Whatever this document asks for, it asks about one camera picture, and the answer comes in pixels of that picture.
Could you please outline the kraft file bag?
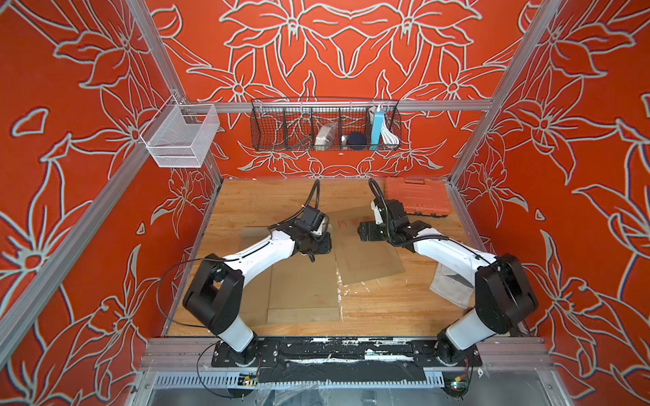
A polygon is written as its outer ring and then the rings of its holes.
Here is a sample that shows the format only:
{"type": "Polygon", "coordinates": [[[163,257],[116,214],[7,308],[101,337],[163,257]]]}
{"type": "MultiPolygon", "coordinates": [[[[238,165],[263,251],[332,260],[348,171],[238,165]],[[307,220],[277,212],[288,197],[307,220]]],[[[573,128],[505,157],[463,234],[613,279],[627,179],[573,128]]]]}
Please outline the kraft file bag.
{"type": "MultiPolygon", "coordinates": [[[[269,236],[266,228],[243,228],[240,235],[239,250],[244,250],[269,236]]],[[[251,328],[267,323],[272,269],[249,282],[242,295],[240,317],[251,328]]]]}
{"type": "Polygon", "coordinates": [[[392,245],[385,241],[361,240],[357,230],[361,222],[374,223],[370,206],[335,211],[329,217],[333,225],[333,252],[343,284],[357,284],[405,272],[392,245]]]}
{"type": "Polygon", "coordinates": [[[273,266],[267,322],[291,324],[340,319],[337,264],[333,254],[306,255],[273,266]]]}

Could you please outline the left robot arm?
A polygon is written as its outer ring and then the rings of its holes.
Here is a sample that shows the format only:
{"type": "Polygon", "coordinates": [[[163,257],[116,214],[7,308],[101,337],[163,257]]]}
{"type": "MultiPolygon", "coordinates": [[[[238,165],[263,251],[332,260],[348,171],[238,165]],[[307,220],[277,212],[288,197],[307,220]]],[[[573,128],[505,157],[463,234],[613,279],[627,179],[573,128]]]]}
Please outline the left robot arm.
{"type": "Polygon", "coordinates": [[[237,365],[257,358],[258,336],[240,317],[245,286],[274,264],[300,254],[315,262],[332,250],[329,218],[319,209],[316,180],[301,209],[267,228],[268,236],[233,255],[201,260],[183,299],[184,308],[230,349],[237,365]]]}

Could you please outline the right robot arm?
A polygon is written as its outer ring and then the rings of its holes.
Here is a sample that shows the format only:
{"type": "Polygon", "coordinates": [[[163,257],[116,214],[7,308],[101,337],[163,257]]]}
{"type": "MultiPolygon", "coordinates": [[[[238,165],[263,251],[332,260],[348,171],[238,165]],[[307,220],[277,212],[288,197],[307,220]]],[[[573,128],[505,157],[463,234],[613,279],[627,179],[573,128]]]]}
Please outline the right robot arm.
{"type": "Polygon", "coordinates": [[[538,299],[523,265],[514,255],[474,250],[428,223],[412,223],[402,203],[386,199],[374,179],[368,184],[375,196],[371,204],[375,219],[360,224],[361,240],[386,241],[431,258],[474,289],[474,308],[437,336],[433,354],[443,364],[455,365],[467,349],[509,332],[538,309],[538,299]]]}

